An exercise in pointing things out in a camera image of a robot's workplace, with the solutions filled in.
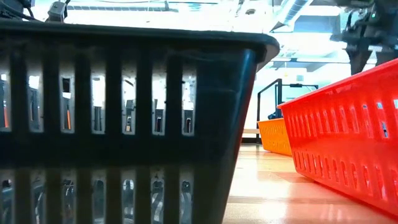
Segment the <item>red plastic basket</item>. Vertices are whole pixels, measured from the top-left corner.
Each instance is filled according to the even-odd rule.
[[[398,60],[280,108],[298,173],[398,216]]]

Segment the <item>ceiling duct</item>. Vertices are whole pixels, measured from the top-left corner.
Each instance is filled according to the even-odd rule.
[[[271,31],[283,26],[293,25],[299,18],[302,9],[309,6],[313,0],[283,0],[277,13],[277,22]]]

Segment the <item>basket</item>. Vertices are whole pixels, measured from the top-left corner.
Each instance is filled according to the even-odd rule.
[[[0,169],[2,180],[12,180],[15,224],[33,216],[51,224],[71,223],[70,217],[77,224],[221,223],[256,65],[278,52],[277,41],[263,34],[2,21],[0,72],[11,82]],[[27,97],[33,68],[42,71],[36,108]],[[167,84],[159,122],[154,71]],[[98,73],[104,75],[103,107],[90,103]],[[128,110],[125,73],[136,76]],[[71,107],[60,94],[60,77],[67,76]],[[195,101],[187,113],[183,79],[191,76]],[[31,110],[40,111],[38,128],[30,124]],[[45,187],[31,179],[33,172]],[[36,185],[41,199],[36,190],[32,198]]]
[[[398,60],[280,105],[297,172],[398,215]]]
[[[292,155],[283,118],[259,121],[262,147],[270,152]]]

